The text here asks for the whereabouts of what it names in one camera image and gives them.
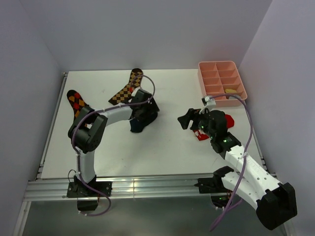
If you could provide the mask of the yellow ankle sock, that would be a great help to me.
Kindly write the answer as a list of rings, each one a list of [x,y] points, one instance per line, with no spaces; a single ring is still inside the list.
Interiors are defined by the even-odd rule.
[[[237,91],[234,89],[225,89],[224,92],[225,93],[236,93]]]

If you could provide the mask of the dark navy ankle sock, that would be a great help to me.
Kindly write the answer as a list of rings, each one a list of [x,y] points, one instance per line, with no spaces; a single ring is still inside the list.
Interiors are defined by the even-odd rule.
[[[129,121],[130,131],[132,133],[141,133],[143,129],[149,124],[151,124],[153,121],[155,121],[157,117],[158,117],[158,113],[154,113],[143,121],[139,121],[136,118],[131,119]]]

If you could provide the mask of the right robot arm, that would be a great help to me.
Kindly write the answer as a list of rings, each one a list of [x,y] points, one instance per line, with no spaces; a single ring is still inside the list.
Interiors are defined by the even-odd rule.
[[[190,108],[178,117],[178,122],[184,130],[200,130],[209,136],[213,150],[230,164],[214,172],[213,188],[236,192],[254,208],[262,225],[269,230],[297,215],[293,186],[270,175],[245,151],[228,131],[224,112]]]

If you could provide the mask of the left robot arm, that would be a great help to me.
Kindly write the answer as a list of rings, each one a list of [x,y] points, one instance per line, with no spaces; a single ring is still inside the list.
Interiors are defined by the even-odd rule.
[[[128,120],[130,131],[140,133],[158,116],[159,107],[153,95],[137,89],[127,102],[104,110],[94,110],[90,106],[82,108],[68,131],[68,137],[77,156],[75,180],[79,181],[78,191],[91,196],[96,190],[94,169],[95,150],[99,146],[107,126]]]

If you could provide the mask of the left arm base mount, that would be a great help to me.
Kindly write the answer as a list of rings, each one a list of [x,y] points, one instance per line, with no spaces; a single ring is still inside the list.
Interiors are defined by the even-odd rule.
[[[111,181],[95,181],[92,183],[92,188],[106,194],[111,195],[112,182]],[[100,197],[99,193],[87,188],[80,180],[75,179],[68,185],[66,197],[70,199],[77,199],[77,209],[86,213],[90,213],[98,207],[99,200],[84,200],[84,198]]]

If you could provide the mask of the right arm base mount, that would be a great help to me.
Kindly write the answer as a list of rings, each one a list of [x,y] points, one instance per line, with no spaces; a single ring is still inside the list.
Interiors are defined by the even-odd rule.
[[[194,184],[199,194],[209,194],[212,206],[217,210],[224,210],[232,194],[231,190],[217,183],[215,177],[198,178]]]

